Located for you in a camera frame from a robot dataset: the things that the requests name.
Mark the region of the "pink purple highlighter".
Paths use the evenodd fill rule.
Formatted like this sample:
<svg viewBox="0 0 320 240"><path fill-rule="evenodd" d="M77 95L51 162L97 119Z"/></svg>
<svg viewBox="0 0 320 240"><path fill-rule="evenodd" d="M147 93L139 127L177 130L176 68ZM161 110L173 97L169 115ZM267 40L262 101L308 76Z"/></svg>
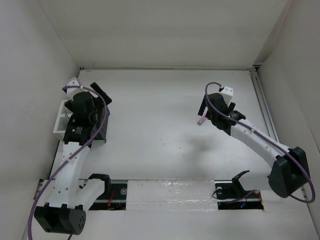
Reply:
<svg viewBox="0 0 320 240"><path fill-rule="evenodd" d="M198 120L197 124L198 124L199 126L201 126L201 125L207 120L207 117L206 117L207 112L208 112L208 110L206 109L206 110L203 112L203 115L201 116L201 118Z"/></svg>

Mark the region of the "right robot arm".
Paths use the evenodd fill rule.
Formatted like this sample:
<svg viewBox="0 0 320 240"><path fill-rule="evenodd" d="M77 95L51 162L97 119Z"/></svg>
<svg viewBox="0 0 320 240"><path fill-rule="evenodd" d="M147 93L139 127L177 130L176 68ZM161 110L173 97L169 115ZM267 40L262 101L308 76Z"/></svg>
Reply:
<svg viewBox="0 0 320 240"><path fill-rule="evenodd" d="M198 115L209 120L228 136L245 144L270 168L267 174L253 176L248 180L242 179L248 171L242 171L232 179L232 193L243 197L249 191L270 190L281 198L288 198L305 184L312 187L305 151L298 146L292 148L283 145L261 132L245 115L234 109L235 103L225 101L230 97L218 92L205 94Z"/></svg>

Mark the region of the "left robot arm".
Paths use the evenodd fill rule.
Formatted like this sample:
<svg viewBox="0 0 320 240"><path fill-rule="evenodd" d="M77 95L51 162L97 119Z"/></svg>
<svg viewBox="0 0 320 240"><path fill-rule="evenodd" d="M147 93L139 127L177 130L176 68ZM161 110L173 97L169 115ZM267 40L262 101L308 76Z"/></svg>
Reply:
<svg viewBox="0 0 320 240"><path fill-rule="evenodd" d="M111 194L107 174L92 174L80 188L79 179L93 141L106 141L108 105L112 99L93 82L82 86L76 78L62 89L69 100L64 106L71 111L63 136L61 164L49 178L54 182L43 206L33 205L30 219L36 219L47 233L80 235L87 212L95 200Z"/></svg>

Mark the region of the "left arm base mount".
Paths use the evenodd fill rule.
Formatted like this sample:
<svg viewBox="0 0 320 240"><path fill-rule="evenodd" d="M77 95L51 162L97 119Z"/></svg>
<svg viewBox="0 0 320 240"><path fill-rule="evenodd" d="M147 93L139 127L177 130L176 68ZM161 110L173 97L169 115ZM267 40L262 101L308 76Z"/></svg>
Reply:
<svg viewBox="0 0 320 240"><path fill-rule="evenodd" d="M128 181L111 180L106 193L99 196L90 211L124 211L127 205Z"/></svg>

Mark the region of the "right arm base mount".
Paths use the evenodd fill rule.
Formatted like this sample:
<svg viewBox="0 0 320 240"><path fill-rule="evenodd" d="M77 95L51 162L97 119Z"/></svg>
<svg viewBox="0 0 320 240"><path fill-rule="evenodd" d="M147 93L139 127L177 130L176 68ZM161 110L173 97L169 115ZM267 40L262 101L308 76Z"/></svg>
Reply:
<svg viewBox="0 0 320 240"><path fill-rule="evenodd" d="M244 190L240 178L248 173L245 170L231 180L217 180L212 197L217 200L218 210L264 210L259 190Z"/></svg>

